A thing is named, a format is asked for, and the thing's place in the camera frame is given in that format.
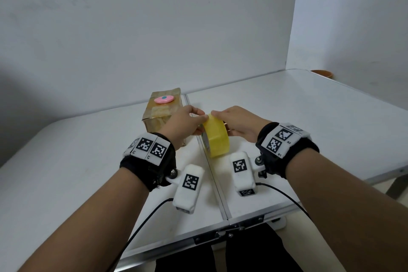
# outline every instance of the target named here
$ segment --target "yellow tape roll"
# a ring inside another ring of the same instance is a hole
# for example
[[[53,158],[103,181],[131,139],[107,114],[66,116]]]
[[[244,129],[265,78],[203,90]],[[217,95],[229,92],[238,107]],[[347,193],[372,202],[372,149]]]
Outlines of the yellow tape roll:
[[[208,120],[203,124],[202,134],[204,145],[210,152],[210,157],[220,156],[229,152],[229,138],[222,120],[208,114]]]

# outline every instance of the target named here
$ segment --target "brown box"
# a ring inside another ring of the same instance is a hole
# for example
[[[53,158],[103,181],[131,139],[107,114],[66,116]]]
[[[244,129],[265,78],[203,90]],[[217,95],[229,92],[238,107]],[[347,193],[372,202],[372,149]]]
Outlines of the brown box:
[[[174,100],[172,102],[163,104],[154,102],[156,98],[168,95],[174,96]],[[146,131],[159,131],[160,128],[163,127],[163,125],[170,119],[170,117],[182,106],[183,104],[181,102],[180,88],[153,92],[142,117],[142,121],[146,126]]]

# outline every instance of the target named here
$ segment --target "pink oval box cutter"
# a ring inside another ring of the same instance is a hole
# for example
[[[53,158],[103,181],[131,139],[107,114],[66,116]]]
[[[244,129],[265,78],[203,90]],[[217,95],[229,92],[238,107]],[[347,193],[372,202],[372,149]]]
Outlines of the pink oval box cutter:
[[[162,104],[162,103],[169,103],[174,100],[174,96],[168,95],[168,96],[161,96],[159,98],[156,98],[154,102]]]

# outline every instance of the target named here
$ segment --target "person's leg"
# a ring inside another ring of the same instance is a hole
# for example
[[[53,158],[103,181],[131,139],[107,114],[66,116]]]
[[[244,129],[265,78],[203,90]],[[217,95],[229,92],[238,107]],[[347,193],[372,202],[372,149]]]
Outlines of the person's leg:
[[[302,271],[268,224],[234,232],[225,250],[227,271]]]
[[[156,260],[155,272],[216,272],[213,250],[210,244],[195,246]]]

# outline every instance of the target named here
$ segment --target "table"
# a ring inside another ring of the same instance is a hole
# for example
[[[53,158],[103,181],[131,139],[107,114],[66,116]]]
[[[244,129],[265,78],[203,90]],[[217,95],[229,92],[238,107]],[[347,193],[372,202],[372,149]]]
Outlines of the table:
[[[74,117],[41,130],[0,170],[0,262],[16,271],[34,250],[118,169],[127,146],[145,132],[146,103]],[[208,162],[196,137],[176,152],[177,167],[193,163],[204,176],[195,212],[163,205],[140,230],[117,270],[193,246],[192,237],[228,225]],[[176,186],[155,189],[137,228]]]
[[[266,119],[310,132],[321,153],[370,184],[408,173],[408,111],[336,81],[300,69],[284,70],[187,94],[205,112],[239,105]],[[230,153],[259,155],[253,143],[231,137]],[[279,217],[296,209],[286,197],[258,186],[255,196],[234,190],[228,155],[208,158],[230,223],[255,216]],[[287,180],[255,178],[299,201]]]

